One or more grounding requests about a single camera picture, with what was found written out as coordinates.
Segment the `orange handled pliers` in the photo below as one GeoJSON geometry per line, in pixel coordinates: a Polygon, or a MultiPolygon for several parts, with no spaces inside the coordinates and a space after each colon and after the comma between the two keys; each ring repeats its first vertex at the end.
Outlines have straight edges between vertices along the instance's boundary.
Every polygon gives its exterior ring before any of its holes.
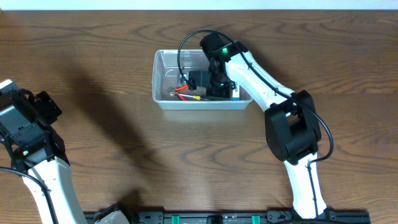
{"type": "Polygon", "coordinates": [[[177,96],[180,100],[186,101],[187,99],[181,94],[181,91],[188,90],[188,85],[182,85],[180,87],[172,88],[170,94],[177,96]]]}

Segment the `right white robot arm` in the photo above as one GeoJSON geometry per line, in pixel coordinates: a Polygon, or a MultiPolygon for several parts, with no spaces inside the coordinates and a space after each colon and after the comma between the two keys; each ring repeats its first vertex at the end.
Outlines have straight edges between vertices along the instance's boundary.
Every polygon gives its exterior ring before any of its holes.
{"type": "Polygon", "coordinates": [[[318,142],[324,122],[310,94],[280,84],[254,59],[241,42],[215,30],[203,30],[200,47],[207,71],[182,75],[190,90],[206,88],[209,99],[224,98],[232,84],[244,88],[264,111],[266,141],[287,169],[293,208],[300,218],[317,218],[326,209],[318,183],[318,142]]]}

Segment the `white blue small box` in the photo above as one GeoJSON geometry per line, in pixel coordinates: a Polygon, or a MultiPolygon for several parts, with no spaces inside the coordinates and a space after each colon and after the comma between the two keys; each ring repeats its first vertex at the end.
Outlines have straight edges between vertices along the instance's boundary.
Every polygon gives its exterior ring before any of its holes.
{"type": "Polygon", "coordinates": [[[232,101],[239,101],[240,100],[240,87],[236,82],[232,82],[232,101]]]}

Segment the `black yellow screwdriver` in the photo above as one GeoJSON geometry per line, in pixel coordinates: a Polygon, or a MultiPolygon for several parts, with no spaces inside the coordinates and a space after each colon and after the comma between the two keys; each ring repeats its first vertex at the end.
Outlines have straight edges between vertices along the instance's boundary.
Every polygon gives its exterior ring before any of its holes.
{"type": "Polygon", "coordinates": [[[200,95],[187,95],[187,94],[183,94],[180,93],[180,96],[184,97],[184,98],[190,98],[193,100],[199,100],[199,101],[210,101],[211,99],[207,96],[200,96],[200,95]]]}

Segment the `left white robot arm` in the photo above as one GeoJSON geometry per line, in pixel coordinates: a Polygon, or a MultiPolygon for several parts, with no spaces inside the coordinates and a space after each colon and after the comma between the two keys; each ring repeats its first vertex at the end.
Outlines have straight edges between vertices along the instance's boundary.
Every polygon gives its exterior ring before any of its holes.
{"type": "Polygon", "coordinates": [[[1,144],[11,158],[7,171],[22,177],[43,223],[86,223],[64,141],[51,126],[61,113],[47,92],[34,95],[12,80],[1,82],[1,144]]]}

